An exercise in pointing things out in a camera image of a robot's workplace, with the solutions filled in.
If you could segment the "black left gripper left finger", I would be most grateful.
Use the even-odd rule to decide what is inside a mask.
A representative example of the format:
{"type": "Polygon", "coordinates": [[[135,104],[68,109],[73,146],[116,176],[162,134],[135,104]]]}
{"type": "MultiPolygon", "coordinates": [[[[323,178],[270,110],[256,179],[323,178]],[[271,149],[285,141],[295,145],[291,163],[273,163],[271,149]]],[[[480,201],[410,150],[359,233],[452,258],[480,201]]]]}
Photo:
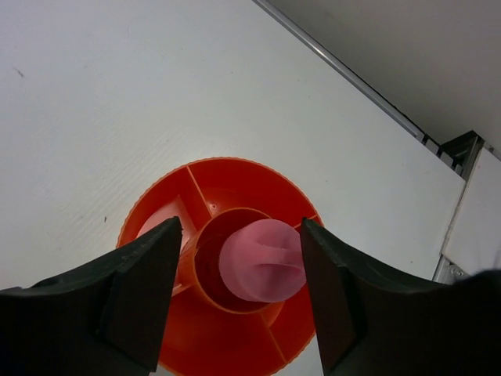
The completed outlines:
{"type": "Polygon", "coordinates": [[[181,242],[173,217],[75,269],[2,290],[2,374],[156,371],[181,242]]]}

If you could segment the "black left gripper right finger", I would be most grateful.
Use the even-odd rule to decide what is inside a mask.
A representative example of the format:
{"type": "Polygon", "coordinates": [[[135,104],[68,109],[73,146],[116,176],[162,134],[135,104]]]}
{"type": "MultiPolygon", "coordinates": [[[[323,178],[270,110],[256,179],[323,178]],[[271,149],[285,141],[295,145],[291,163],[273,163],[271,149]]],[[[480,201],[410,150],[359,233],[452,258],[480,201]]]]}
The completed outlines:
{"type": "Polygon", "coordinates": [[[326,375],[497,375],[500,273],[404,273],[304,219],[301,247],[326,375]]]}

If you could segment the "pink capped clear tube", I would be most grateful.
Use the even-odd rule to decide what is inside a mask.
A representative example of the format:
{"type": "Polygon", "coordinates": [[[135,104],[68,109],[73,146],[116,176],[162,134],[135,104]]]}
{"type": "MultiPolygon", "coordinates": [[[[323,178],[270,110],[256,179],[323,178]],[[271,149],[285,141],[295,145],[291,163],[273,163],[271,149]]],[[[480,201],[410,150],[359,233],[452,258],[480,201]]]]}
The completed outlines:
{"type": "Polygon", "coordinates": [[[306,283],[300,234],[277,219],[260,219],[230,235],[218,268],[229,291],[249,302],[281,302],[306,283]]]}

